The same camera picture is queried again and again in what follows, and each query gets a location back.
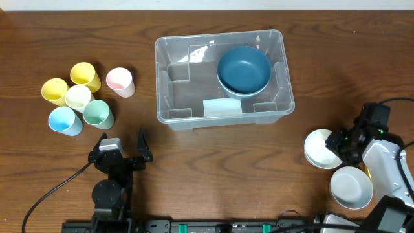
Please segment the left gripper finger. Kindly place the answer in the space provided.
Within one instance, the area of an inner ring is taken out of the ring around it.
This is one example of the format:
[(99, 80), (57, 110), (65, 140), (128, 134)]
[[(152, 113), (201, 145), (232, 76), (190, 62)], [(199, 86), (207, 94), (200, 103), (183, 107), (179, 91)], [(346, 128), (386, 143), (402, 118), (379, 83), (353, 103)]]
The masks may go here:
[(144, 162), (153, 161), (153, 154), (145, 140), (143, 128), (140, 128), (138, 132), (137, 151)]
[(101, 137), (99, 138), (98, 142), (92, 148), (92, 150), (88, 154), (88, 162), (95, 163), (100, 156), (100, 149), (99, 146), (103, 139), (107, 138), (107, 133), (102, 133)]

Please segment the white small bowl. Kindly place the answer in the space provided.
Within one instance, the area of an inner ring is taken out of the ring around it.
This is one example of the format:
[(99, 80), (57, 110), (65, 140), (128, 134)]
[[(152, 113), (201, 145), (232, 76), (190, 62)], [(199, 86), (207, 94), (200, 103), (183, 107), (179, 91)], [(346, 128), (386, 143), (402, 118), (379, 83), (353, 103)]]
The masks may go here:
[(325, 141), (331, 133), (328, 129), (317, 129), (305, 139), (305, 158), (317, 168), (330, 170), (342, 164), (342, 161), (326, 147)]

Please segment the beige bowl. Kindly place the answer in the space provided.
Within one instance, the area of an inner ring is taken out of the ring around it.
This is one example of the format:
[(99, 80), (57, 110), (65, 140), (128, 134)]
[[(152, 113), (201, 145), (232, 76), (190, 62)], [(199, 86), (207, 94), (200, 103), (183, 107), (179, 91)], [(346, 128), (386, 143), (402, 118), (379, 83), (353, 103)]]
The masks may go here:
[(254, 98), (255, 96), (259, 95), (261, 92), (263, 92), (267, 86), (269, 85), (269, 83), (266, 83), (262, 88), (260, 88), (258, 91), (255, 91), (253, 93), (238, 93), (235, 91), (232, 91), (231, 89), (227, 88), (224, 83), (219, 83), (221, 88), (223, 89), (223, 91), (230, 97), (230, 98), (235, 98), (238, 100), (242, 100), (242, 99), (249, 99), (249, 98)]

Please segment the blue bowl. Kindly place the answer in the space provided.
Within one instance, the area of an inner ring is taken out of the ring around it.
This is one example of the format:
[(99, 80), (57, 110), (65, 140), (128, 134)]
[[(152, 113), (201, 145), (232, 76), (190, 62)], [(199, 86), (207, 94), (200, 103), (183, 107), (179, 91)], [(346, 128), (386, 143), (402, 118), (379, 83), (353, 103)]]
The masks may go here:
[(253, 93), (270, 82), (272, 66), (264, 52), (249, 46), (225, 52), (217, 64), (219, 83), (238, 93)]
[(264, 88), (262, 88), (253, 93), (243, 94), (243, 93), (237, 93), (235, 91), (232, 91), (224, 86), (222, 86), (222, 89), (230, 98), (240, 100), (240, 101), (251, 100), (253, 98), (256, 98), (259, 94), (261, 94), (265, 90)]

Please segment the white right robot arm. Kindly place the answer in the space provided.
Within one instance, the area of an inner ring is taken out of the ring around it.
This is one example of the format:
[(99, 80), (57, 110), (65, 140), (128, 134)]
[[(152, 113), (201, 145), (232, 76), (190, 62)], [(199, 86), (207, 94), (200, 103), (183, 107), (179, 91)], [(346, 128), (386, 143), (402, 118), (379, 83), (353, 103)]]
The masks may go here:
[(366, 103), (351, 129), (322, 130), (318, 147), (308, 144), (308, 161), (335, 169), (329, 191), (338, 204), (359, 210), (376, 200), (360, 224), (326, 215), (319, 225), (322, 232), (413, 231), (413, 177), (406, 162), (409, 144), (389, 132), (390, 112), (382, 102)]

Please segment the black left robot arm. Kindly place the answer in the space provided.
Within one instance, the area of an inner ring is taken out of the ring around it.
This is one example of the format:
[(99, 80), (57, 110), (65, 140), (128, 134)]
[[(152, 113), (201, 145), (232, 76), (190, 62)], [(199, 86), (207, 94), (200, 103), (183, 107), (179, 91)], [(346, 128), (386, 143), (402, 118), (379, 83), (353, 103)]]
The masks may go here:
[(138, 155), (124, 157), (124, 149), (119, 138), (109, 138), (103, 133), (88, 154), (88, 161), (97, 170), (108, 175), (97, 183), (92, 192), (94, 216), (100, 219), (121, 220), (131, 212), (131, 193), (133, 172), (144, 170), (147, 162), (153, 160), (153, 154), (139, 129), (137, 141)]

